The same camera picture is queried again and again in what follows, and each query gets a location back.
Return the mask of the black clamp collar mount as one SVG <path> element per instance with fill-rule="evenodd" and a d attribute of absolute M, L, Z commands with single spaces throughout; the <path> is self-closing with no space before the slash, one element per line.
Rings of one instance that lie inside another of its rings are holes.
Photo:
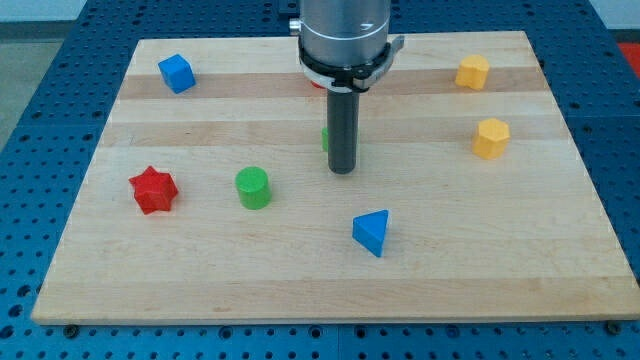
<path fill-rule="evenodd" d="M 386 75 L 404 42 L 405 37 L 399 35 L 387 42 L 373 60 L 360 65 L 332 66 L 312 58 L 298 41 L 299 62 L 312 83 L 336 93 L 365 93 Z"/>

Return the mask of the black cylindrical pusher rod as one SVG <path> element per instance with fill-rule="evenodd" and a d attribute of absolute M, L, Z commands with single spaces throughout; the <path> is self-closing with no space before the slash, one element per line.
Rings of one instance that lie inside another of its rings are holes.
<path fill-rule="evenodd" d="M 356 166 L 359 95 L 327 92 L 328 166 L 348 174 Z"/>

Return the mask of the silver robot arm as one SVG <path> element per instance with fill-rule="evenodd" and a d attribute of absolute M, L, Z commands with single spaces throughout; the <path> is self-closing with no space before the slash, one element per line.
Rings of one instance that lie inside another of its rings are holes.
<path fill-rule="evenodd" d="M 359 97 L 380 81 L 403 49 L 388 39 L 390 0 L 303 0 L 290 21 L 303 74 L 327 91 L 328 167 L 356 167 Z"/>

